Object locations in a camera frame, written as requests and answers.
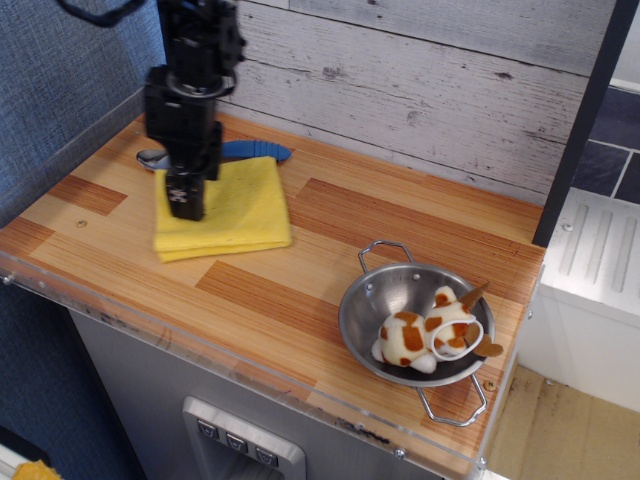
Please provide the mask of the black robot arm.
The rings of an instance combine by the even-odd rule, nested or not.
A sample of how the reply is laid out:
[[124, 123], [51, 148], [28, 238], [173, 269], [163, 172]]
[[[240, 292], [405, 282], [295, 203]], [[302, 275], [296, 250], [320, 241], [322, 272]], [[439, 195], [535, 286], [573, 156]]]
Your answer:
[[205, 183], [218, 175], [219, 98], [237, 85], [244, 60], [235, 1], [159, 1], [166, 62], [150, 69], [144, 88], [146, 133], [167, 152], [165, 191], [173, 216], [204, 217]]

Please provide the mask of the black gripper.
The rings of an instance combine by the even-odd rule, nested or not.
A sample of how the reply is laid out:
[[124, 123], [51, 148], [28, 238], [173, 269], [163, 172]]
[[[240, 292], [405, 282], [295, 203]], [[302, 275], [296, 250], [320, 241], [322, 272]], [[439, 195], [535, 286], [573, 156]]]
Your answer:
[[215, 101], [179, 91], [166, 66], [149, 70], [144, 86], [146, 132], [169, 156], [165, 189], [171, 214], [204, 217], [205, 180], [215, 181], [222, 158], [222, 124]]

